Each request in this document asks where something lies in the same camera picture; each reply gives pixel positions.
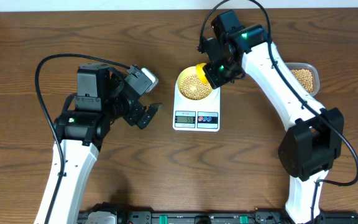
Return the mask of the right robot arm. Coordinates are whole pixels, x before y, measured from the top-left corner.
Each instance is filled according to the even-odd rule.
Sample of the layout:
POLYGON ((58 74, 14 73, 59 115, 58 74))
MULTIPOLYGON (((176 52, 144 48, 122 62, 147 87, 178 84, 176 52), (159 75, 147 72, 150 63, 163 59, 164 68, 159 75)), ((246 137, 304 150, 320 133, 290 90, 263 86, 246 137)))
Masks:
POLYGON ((211 22, 215 36, 201 38, 199 50, 210 62, 205 77, 216 89, 249 75, 276 109, 286 134, 278 147, 282 166, 290 175, 285 210, 293 223, 315 219, 321 188, 316 187, 341 155, 344 118, 337 108, 327 110, 308 93, 281 59, 262 25, 243 26, 235 12, 211 22))

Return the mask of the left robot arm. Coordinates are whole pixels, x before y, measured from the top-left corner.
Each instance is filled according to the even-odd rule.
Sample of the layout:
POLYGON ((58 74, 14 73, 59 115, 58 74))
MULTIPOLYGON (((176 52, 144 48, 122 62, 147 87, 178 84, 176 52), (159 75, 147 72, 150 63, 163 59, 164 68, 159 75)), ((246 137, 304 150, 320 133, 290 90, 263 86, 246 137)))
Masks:
POLYGON ((77 91, 52 123, 52 166, 36 223, 76 223, 86 182, 111 125, 123 118, 130 126, 146 128, 161 105, 146 107, 139 99, 157 83, 153 73, 137 65, 126 73, 101 63, 79 66, 77 91))

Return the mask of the yellow measuring scoop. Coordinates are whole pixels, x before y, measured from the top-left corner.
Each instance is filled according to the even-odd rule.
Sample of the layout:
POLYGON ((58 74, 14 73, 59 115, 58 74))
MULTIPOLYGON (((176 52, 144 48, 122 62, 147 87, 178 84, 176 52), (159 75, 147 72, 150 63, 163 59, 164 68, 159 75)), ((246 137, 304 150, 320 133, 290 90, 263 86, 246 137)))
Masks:
POLYGON ((206 73, 203 70, 206 63, 199 63, 196 65, 196 75, 199 78, 199 80, 202 82, 202 84, 209 84, 208 79, 206 78, 206 73))

